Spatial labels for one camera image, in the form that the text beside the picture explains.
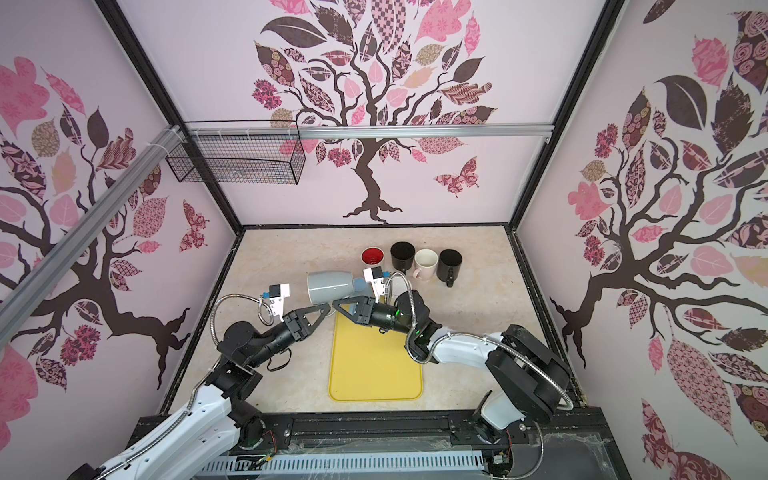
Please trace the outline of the grey mug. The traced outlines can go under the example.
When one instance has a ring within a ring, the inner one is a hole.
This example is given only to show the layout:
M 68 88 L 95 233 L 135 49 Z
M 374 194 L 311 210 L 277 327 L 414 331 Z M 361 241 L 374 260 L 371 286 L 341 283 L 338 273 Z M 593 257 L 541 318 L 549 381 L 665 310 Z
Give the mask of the grey mug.
M 307 275 L 307 292 L 313 305 L 332 303 L 355 292 L 354 280 L 348 271 L 318 271 Z

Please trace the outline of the pale pink mug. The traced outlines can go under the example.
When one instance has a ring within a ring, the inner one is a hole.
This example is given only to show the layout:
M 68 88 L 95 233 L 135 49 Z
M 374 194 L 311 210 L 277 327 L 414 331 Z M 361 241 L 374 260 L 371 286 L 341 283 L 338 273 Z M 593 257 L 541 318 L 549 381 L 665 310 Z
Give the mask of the pale pink mug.
M 426 281 L 434 277 L 439 263 L 439 255 L 431 249 L 423 248 L 414 255 L 414 269 L 412 277 L 416 280 Z

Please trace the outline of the cream white mug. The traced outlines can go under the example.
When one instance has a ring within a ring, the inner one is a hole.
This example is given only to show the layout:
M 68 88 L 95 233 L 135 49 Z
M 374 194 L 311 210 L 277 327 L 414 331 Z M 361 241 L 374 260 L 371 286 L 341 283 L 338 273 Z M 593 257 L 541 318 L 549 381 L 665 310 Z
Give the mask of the cream white mug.
M 378 247 L 368 247 L 361 253 L 361 261 L 366 268 L 379 267 L 384 259 L 385 253 Z

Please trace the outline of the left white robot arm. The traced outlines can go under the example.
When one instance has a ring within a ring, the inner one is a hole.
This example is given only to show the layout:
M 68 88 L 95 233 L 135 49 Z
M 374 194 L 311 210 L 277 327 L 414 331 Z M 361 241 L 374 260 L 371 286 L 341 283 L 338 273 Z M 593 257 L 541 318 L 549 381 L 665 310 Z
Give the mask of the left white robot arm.
M 99 467 L 83 464 L 71 479 L 190 479 L 240 443 L 258 443 L 266 426 L 248 398 L 262 379 L 256 368 L 311 336 L 331 312 L 320 304 L 288 312 L 260 332 L 231 324 L 216 348 L 220 357 L 186 404 Z

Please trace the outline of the dark green white-bottom mug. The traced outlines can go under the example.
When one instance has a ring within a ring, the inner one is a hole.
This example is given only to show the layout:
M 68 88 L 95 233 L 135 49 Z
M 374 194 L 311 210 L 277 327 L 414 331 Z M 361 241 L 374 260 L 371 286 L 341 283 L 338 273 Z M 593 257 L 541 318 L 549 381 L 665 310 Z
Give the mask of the dark green white-bottom mug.
M 412 268 L 416 249 L 406 241 L 398 241 L 390 247 L 392 267 L 399 272 L 406 273 Z

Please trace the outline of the black mug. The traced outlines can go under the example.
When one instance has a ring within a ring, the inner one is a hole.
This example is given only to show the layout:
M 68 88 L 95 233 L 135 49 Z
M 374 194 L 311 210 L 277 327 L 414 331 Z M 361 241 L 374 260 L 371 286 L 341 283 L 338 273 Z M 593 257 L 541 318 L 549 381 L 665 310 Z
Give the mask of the black mug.
M 448 288 L 452 288 L 458 278 L 463 263 L 462 254 L 454 249 L 444 249 L 438 256 L 437 278 Z

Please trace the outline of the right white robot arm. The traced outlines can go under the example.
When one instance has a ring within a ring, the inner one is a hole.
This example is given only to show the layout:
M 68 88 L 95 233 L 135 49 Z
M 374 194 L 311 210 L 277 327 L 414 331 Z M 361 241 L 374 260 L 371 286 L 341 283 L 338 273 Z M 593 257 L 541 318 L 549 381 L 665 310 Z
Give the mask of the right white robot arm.
M 355 296 L 332 306 L 356 325 L 404 334 L 405 351 L 417 363 L 460 364 L 490 374 L 497 388 L 476 410 L 484 427 L 502 431 L 525 421 L 545 424 L 556 412 L 575 407 L 568 395 L 568 367 L 521 325 L 483 335 L 452 330 L 431 318 L 416 290 L 392 304 Z

